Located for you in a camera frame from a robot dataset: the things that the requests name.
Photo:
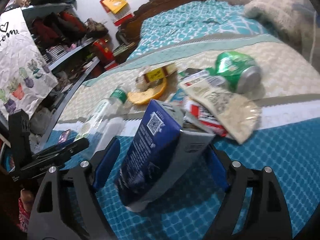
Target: white cloth banner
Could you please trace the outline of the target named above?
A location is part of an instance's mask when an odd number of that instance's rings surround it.
[[[0,15],[0,111],[23,109],[31,118],[58,84],[33,42],[20,8]]]

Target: blue carton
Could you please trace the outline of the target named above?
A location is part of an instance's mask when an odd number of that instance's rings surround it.
[[[189,112],[151,100],[115,179],[124,206],[133,212],[145,209],[173,186],[214,136]]]

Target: purple pot print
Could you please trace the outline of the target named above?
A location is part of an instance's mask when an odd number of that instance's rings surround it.
[[[25,78],[24,82],[28,88],[33,88],[33,86],[35,85],[34,81],[29,77]]]
[[[3,105],[9,114],[12,114],[17,107],[15,101],[13,101],[11,98],[9,98],[9,100]]]
[[[50,69],[49,69],[49,67],[48,67],[48,65],[47,65],[47,64],[43,65],[43,66],[42,66],[42,69],[43,69],[43,70],[44,70],[44,72],[46,72],[47,74],[49,74],[49,73],[50,73]]]

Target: heart drawing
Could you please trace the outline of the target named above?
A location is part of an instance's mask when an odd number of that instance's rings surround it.
[[[6,33],[7,29],[8,29],[8,25],[9,25],[9,22],[6,22],[5,24],[1,24],[0,25],[0,31]]]

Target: red and white package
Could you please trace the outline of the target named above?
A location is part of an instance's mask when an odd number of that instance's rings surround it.
[[[191,100],[189,97],[185,97],[184,108],[195,116],[201,123],[210,128],[215,134],[221,137],[234,138],[228,133],[228,131],[219,123],[219,121],[198,102]]]

